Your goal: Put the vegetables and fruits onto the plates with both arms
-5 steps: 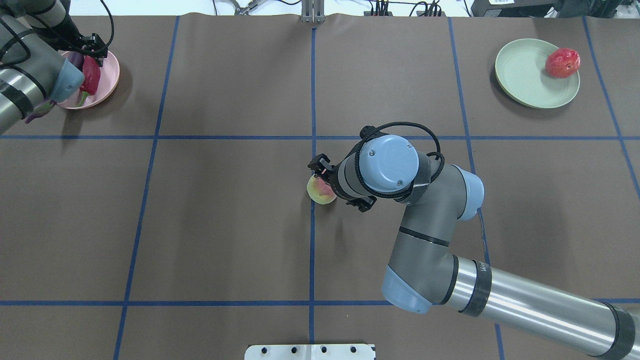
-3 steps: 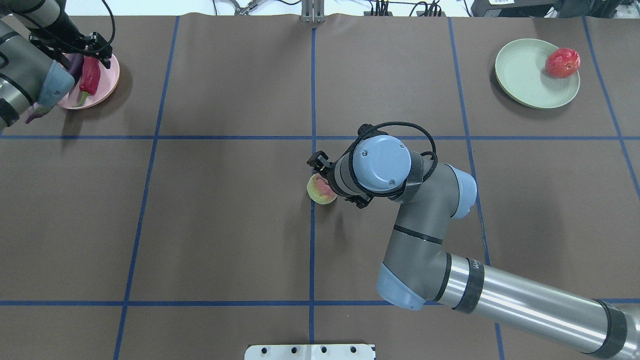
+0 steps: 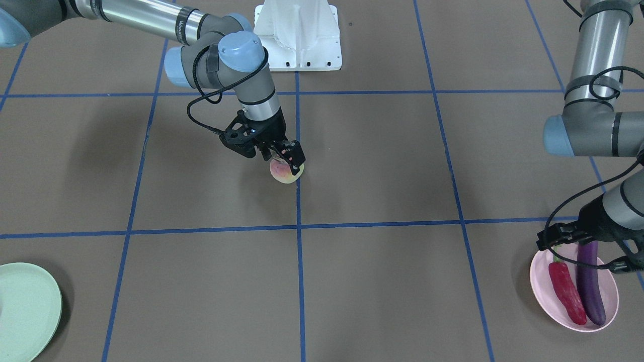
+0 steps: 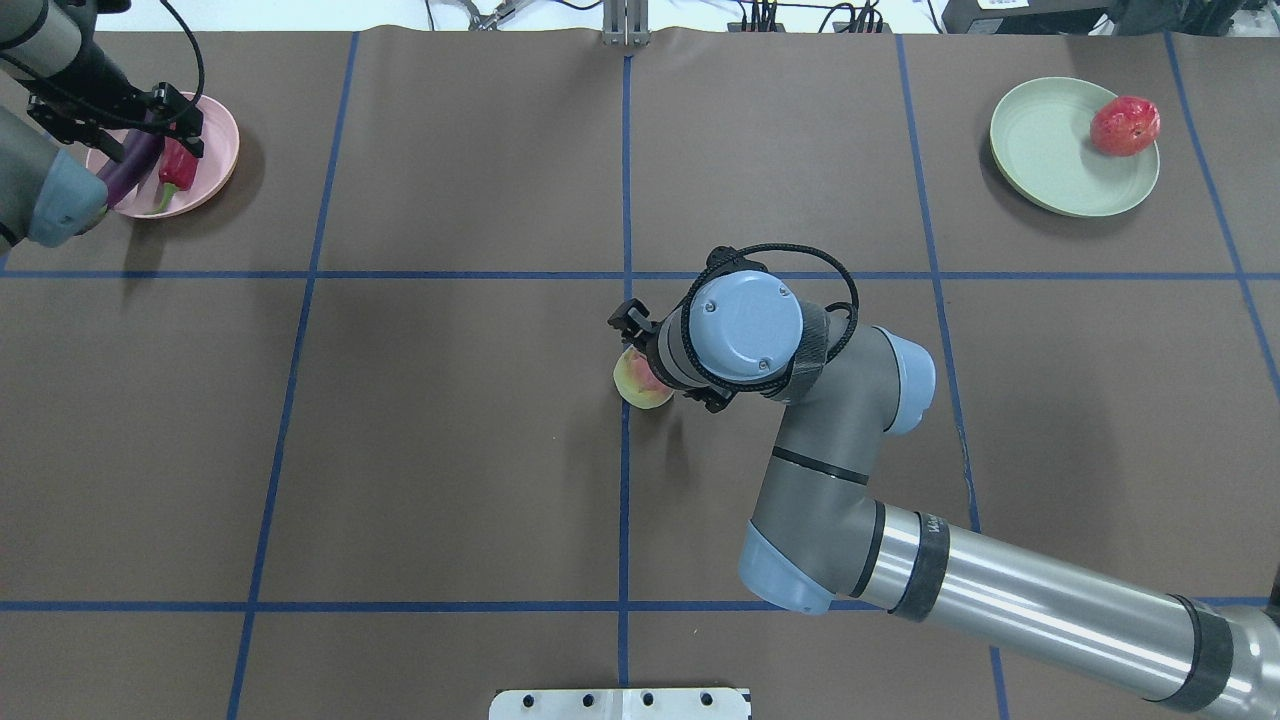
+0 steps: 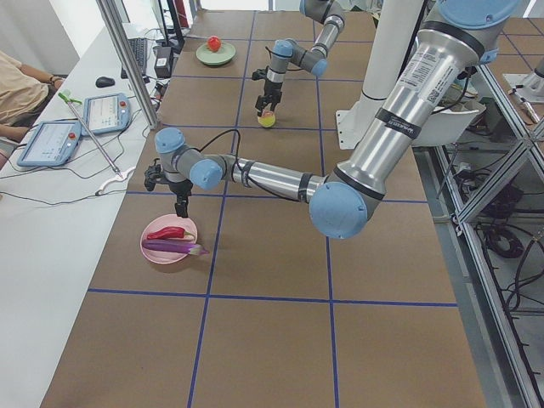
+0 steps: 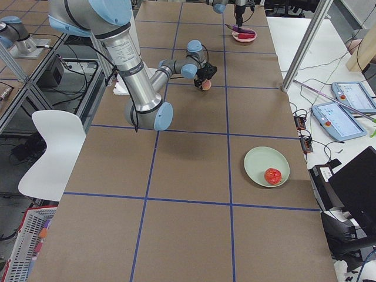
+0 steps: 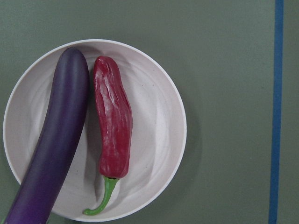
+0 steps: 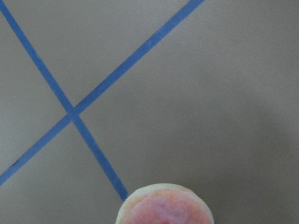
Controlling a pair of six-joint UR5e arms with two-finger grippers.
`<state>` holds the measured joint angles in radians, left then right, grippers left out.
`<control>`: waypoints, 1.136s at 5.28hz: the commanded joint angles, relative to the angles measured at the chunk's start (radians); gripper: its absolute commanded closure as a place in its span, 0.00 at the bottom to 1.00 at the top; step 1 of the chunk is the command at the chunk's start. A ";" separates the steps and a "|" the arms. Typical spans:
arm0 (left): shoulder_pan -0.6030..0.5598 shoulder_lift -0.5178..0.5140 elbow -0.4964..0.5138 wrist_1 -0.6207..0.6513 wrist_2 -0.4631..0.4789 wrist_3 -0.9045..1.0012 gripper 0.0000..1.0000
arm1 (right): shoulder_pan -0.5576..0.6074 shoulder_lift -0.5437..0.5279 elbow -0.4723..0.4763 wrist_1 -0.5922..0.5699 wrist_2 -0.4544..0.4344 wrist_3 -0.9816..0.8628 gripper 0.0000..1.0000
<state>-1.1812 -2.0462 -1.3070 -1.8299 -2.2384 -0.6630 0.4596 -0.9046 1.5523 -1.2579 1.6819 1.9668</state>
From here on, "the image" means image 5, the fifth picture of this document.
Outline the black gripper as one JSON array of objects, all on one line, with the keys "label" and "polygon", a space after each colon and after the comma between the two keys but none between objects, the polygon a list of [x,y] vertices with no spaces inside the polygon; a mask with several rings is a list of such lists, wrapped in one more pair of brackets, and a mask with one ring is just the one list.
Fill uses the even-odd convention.
[{"label": "black gripper", "polygon": [[257,115],[262,116],[266,105],[270,105],[270,110],[275,112],[276,106],[281,102],[283,82],[272,82],[269,79],[264,83],[264,95],[259,95],[255,104]]},{"label": "black gripper", "polygon": [[192,195],[192,183],[186,179],[181,182],[169,182],[169,189],[176,195],[174,208],[178,217],[188,218],[189,197]]}]

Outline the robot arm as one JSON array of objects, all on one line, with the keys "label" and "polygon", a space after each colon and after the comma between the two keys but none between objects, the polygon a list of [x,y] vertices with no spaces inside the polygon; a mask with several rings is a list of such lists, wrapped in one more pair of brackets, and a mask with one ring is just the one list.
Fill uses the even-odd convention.
[{"label": "robot arm", "polygon": [[230,180],[307,203],[323,235],[357,235],[382,202],[389,174],[440,112],[451,84],[496,58],[497,38],[517,7],[515,1],[385,2],[360,100],[337,122],[354,137],[354,150],[324,177],[235,153],[207,155],[188,145],[177,128],[163,128],[155,147],[163,181],[178,197],[178,215],[186,215],[193,187],[211,190]]},{"label": "robot arm", "polygon": [[315,77],[321,77],[328,66],[327,57],[345,27],[345,14],[337,1],[302,1],[299,11],[322,24],[322,30],[311,48],[300,46],[291,38],[275,41],[269,51],[269,65],[252,73],[252,80],[263,80],[263,94],[255,104],[258,123],[270,128],[275,123],[275,107],[281,102],[282,85],[290,64]]}]

